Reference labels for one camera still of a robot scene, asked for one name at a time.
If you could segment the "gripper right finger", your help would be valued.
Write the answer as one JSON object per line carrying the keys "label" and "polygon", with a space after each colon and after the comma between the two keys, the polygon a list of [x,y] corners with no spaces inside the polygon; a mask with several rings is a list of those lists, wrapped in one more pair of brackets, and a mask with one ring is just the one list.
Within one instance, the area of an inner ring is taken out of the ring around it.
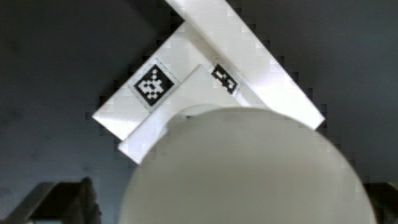
{"label": "gripper right finger", "polygon": [[398,224],[398,184],[392,182],[365,183],[363,187],[376,224]]}

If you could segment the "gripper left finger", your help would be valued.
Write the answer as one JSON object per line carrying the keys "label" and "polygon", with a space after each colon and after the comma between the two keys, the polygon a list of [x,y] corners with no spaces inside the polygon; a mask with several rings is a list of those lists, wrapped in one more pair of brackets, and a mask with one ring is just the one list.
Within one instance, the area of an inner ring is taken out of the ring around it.
{"label": "gripper left finger", "polygon": [[42,182],[0,224],[86,224],[84,182]]}

